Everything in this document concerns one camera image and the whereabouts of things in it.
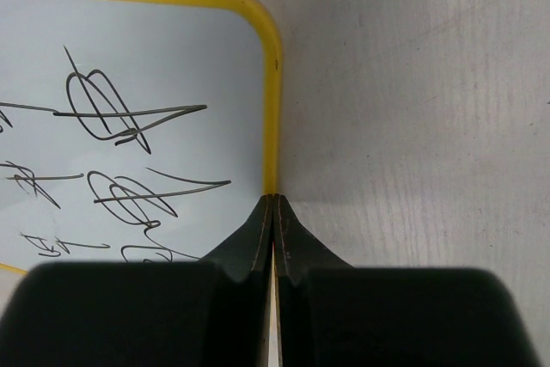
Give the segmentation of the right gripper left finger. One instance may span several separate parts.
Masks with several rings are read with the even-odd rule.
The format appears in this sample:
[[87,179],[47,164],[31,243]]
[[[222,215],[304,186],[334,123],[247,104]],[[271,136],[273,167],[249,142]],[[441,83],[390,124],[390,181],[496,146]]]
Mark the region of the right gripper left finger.
[[273,206],[195,262],[35,267],[3,314],[2,365],[266,365]]

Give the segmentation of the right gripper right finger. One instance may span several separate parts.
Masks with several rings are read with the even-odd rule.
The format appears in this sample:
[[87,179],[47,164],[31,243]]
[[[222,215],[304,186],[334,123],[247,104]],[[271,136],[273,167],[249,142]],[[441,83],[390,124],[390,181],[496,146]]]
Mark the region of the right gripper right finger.
[[284,366],[537,366],[514,300],[472,267],[355,267],[273,204]]

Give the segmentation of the yellow framed small whiteboard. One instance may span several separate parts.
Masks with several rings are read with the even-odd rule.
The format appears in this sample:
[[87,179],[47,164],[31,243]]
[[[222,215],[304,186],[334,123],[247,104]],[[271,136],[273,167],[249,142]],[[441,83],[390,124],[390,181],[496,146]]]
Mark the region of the yellow framed small whiteboard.
[[278,181],[257,0],[1,0],[1,267],[196,260]]

